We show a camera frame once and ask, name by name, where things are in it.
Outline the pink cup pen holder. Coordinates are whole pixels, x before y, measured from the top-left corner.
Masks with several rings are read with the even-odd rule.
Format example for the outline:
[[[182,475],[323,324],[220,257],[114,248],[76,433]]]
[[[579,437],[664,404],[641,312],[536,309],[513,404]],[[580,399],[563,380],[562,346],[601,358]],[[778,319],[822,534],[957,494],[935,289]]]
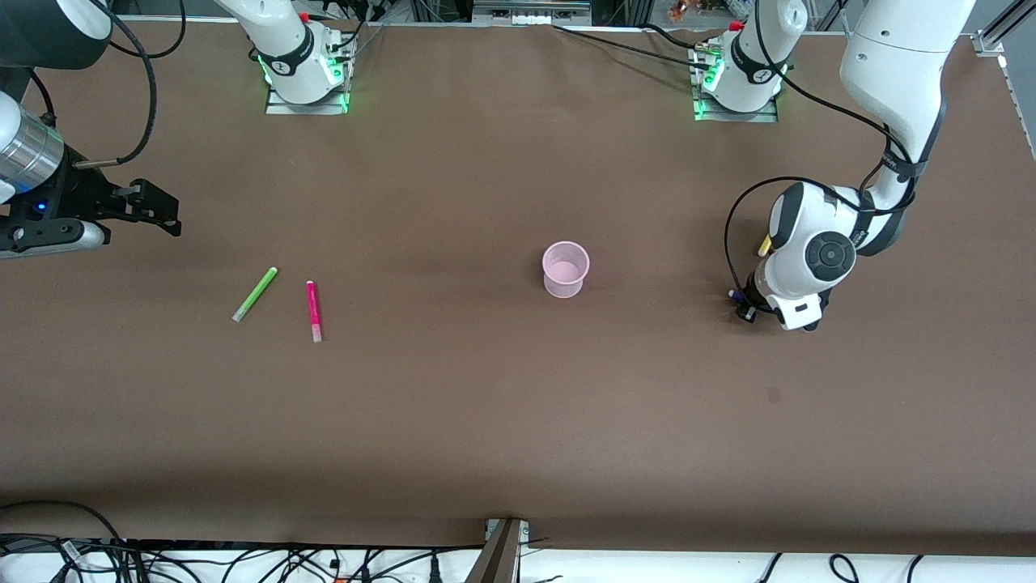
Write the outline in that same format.
[[[577,295],[591,269],[588,251],[575,242],[556,242],[541,256],[543,285],[548,294],[559,299]]]

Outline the aluminium frame with sockets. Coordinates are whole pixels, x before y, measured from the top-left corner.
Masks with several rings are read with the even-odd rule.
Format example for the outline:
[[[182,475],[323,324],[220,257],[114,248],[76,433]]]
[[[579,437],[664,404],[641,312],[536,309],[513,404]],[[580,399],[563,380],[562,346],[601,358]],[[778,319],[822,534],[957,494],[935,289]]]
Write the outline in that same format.
[[[471,0],[471,22],[486,26],[591,26],[591,0]]]

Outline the metal table edge bracket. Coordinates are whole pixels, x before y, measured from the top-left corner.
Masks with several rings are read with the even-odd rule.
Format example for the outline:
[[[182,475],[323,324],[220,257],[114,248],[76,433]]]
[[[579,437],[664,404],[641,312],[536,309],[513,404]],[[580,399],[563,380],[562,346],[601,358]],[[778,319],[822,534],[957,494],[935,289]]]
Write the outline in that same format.
[[[464,583],[518,583],[522,547],[530,542],[528,522],[517,517],[487,520],[485,540]]]

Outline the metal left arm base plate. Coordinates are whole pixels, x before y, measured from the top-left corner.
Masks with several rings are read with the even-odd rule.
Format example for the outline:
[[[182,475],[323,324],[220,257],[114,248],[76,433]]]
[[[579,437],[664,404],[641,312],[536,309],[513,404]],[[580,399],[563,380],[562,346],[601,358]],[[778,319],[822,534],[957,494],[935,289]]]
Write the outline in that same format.
[[[773,87],[766,90],[767,100],[761,107],[752,111],[740,111],[726,106],[715,96],[714,90],[724,81],[732,79],[732,72],[739,71],[735,66],[728,66],[722,54],[722,43],[704,41],[694,43],[687,51],[690,62],[704,64],[706,69],[690,69],[690,83],[696,121],[722,121],[744,123],[772,123],[778,121],[777,95],[781,89],[778,80]]]

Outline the brown table cover sheet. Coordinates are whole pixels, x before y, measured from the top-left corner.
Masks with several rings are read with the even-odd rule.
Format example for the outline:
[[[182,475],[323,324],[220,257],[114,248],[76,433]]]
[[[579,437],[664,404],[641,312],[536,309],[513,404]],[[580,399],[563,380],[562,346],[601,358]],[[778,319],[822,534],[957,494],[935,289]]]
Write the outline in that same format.
[[[1036,555],[1036,161],[968,40],[902,237],[817,331],[739,321],[740,192],[857,185],[877,133],[706,123],[673,64],[388,27],[343,116],[269,116],[233,23],[159,60],[184,232],[0,262],[0,504],[130,538]],[[555,298],[541,256],[588,251]],[[271,267],[270,287],[231,320]],[[311,336],[306,282],[321,303]]]

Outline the green marker pen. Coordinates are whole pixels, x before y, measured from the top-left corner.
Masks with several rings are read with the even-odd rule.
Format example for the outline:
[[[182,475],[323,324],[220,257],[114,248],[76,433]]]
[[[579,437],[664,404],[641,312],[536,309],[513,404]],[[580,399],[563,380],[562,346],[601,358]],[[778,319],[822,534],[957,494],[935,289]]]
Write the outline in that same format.
[[[244,317],[249,314],[249,311],[255,305],[256,302],[263,296],[267,288],[270,287],[271,282],[274,282],[275,276],[278,275],[278,268],[271,266],[264,274],[261,276],[259,282],[255,285],[255,288],[248,293],[244,297],[244,302],[238,307],[236,312],[232,315],[231,320],[235,322],[242,322]]]

